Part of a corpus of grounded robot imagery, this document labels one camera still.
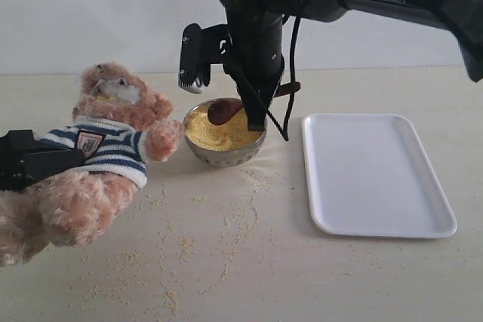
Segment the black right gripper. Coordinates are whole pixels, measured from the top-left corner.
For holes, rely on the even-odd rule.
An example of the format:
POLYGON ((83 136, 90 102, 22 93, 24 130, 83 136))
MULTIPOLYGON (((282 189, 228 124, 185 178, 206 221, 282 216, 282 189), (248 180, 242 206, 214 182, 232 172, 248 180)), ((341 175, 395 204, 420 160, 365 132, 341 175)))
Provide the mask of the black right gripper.
POLYGON ((281 51, 283 16, 228 9, 225 13, 230 37, 226 55, 232 61, 230 72, 248 117, 248 129, 264 131, 266 111, 285 68, 281 51))

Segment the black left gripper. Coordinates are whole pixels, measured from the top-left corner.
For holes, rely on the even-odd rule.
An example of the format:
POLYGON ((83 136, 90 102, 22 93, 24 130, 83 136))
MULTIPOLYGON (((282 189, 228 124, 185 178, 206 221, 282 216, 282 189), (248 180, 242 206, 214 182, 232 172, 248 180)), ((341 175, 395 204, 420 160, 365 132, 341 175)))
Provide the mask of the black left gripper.
POLYGON ((32 130, 9 130, 1 137, 1 190, 19 192, 84 163, 80 149, 36 149, 32 130))

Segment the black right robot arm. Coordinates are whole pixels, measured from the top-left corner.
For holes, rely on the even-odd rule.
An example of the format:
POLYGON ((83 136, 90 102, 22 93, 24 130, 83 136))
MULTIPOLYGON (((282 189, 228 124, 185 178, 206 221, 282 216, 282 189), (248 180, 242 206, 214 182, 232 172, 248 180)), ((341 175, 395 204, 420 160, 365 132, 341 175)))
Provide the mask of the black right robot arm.
POLYGON ((482 78, 482 0, 219 0, 226 12, 230 53, 227 66, 245 106, 250 130, 263 130, 284 66, 284 18, 323 23, 361 11, 444 29, 457 40, 472 81, 482 78))

